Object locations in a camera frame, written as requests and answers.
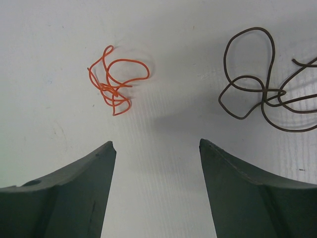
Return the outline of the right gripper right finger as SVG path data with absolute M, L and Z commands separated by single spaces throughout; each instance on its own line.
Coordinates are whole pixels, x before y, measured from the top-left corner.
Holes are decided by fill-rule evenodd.
M 201 139 L 201 164 L 219 238 L 314 238 L 317 186 L 284 178 Z

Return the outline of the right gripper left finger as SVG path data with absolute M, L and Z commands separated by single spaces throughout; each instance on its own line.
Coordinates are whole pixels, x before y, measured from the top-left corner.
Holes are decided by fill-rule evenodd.
M 116 160 L 108 141 L 22 186 L 0 190 L 2 238 L 99 238 Z

